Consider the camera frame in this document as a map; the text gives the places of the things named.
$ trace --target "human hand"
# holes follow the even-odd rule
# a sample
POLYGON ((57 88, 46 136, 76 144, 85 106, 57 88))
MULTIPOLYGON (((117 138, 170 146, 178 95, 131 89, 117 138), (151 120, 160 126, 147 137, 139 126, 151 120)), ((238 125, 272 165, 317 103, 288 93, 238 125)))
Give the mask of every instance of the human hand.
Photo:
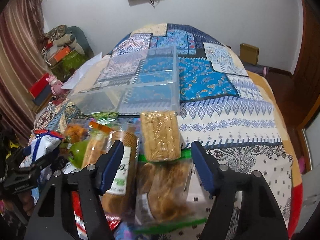
MULTIPOLYGON (((18 197, 22 203, 23 210, 27 213, 28 216, 32 215, 35 205, 33 204, 33 197, 31 195, 31 190, 19 193, 18 197)), ((13 212, 13 203, 10 199, 3 199, 4 206, 7 210, 13 212)))

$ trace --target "pink figurine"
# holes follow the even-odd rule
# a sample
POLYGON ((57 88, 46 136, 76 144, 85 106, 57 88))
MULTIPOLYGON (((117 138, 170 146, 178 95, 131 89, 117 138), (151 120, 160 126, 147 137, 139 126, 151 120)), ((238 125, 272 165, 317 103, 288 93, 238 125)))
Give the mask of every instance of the pink figurine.
POLYGON ((64 94, 64 89, 62 89, 63 83, 58 80, 58 78, 55 75, 49 75, 49 78, 46 78, 46 80, 49 82, 49 85, 51 86, 51 91, 55 96, 60 96, 64 94))

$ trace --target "metal screw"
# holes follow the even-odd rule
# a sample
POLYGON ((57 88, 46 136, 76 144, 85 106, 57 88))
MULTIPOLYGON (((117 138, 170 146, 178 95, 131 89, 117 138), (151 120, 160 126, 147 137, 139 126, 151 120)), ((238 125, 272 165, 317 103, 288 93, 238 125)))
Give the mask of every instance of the metal screw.
POLYGON ((262 176, 262 174, 261 174, 260 171, 253 171, 252 174, 253 174, 254 176, 256 176, 256 177, 261 177, 261 176, 262 176))
POLYGON ((227 171, 229 169, 228 165, 220 164, 219 169, 222 171, 227 171))
POLYGON ((55 171, 54 173, 53 173, 53 175, 55 176, 55 177, 59 177, 60 175, 61 175, 61 171, 55 171))
POLYGON ((87 166, 87 170, 88 171, 92 171, 92 170, 94 170, 96 168, 96 165, 94 165, 94 164, 89 164, 88 166, 87 166))

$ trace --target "bed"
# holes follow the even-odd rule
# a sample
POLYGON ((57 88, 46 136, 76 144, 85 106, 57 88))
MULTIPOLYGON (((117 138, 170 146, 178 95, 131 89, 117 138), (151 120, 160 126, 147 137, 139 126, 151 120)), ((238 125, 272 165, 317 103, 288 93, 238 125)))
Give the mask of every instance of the bed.
MULTIPOLYGON (((292 236, 302 203, 302 180, 283 117, 266 79, 247 72, 228 47, 189 25, 145 26, 124 37, 110 52, 111 57, 148 48, 176 46, 180 69, 179 130, 183 148, 199 140, 207 153, 235 171, 259 170, 274 193, 292 236)), ((152 64, 144 61, 144 66, 152 64)), ((37 116, 34 129, 63 132, 73 118, 87 118, 66 99, 49 103, 37 116)), ((204 216, 213 199, 203 190, 194 169, 188 201, 195 202, 204 216)), ((241 194, 236 198, 228 238, 236 231, 241 194)), ((197 239, 204 225, 176 230, 163 239, 197 239)))

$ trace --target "clear plastic box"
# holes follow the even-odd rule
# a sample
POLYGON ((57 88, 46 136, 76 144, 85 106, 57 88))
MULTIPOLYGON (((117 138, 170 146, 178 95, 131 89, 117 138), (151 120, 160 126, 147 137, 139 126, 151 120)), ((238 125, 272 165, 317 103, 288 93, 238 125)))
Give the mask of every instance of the clear plastic box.
POLYGON ((180 113, 176 47, 146 49, 102 59, 68 95, 84 114, 171 110, 180 113))

